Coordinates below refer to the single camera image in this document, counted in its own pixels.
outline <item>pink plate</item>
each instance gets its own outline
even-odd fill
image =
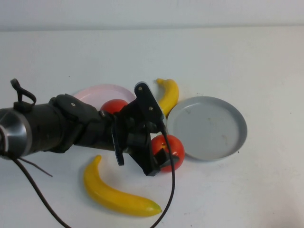
[[[122,99],[130,103],[136,98],[135,95],[126,88],[123,88],[119,85],[117,86],[110,84],[102,84],[90,87],[75,94],[74,97],[84,103],[92,105],[97,110],[99,110],[101,106],[109,100]]]

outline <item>red tomato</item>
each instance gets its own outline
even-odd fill
[[[121,100],[121,99],[114,99],[107,101],[106,103],[101,106],[100,111],[106,111],[108,113],[114,114],[119,112],[123,107],[125,107],[128,102]]]
[[[171,146],[172,154],[178,156],[180,159],[178,162],[174,164],[174,169],[177,170],[185,159],[185,149],[182,145],[181,141],[173,135],[168,134],[169,144]],[[165,137],[163,135],[158,135],[154,139],[151,140],[151,146],[153,154],[156,154],[162,148],[165,149],[166,152],[169,152]],[[171,166],[166,166],[161,169],[162,172],[171,172]]]

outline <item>plate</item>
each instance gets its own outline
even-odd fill
[[[169,134],[179,138],[187,155],[212,161],[237,152],[247,137],[242,114],[218,98],[198,96],[178,103],[167,121]]]
[[[126,88],[112,84],[102,84],[90,87],[75,94],[74,97],[84,103],[92,105],[97,110],[109,100],[122,99],[130,103],[136,98],[135,95]]]

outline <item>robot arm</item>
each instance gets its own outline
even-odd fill
[[[156,175],[170,165],[162,149],[153,155],[151,133],[165,131],[165,118],[145,83],[135,86],[136,99],[120,112],[97,111],[70,95],[53,97],[48,104],[36,104],[35,96],[13,79],[18,101],[13,108],[0,109],[0,151],[22,157],[38,151],[64,153],[73,144],[115,151],[124,165],[128,153],[147,176]],[[22,100],[27,96],[33,103]]]

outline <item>banana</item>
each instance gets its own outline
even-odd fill
[[[158,101],[158,104],[161,107],[162,112],[167,116],[179,99],[179,88],[172,79],[164,80],[158,78],[156,82],[165,88],[165,94],[162,99]]]
[[[135,216],[152,216],[162,211],[161,207],[152,200],[125,193],[106,185],[98,173],[100,160],[101,156],[97,155],[84,172],[85,189],[97,203],[108,209]]]

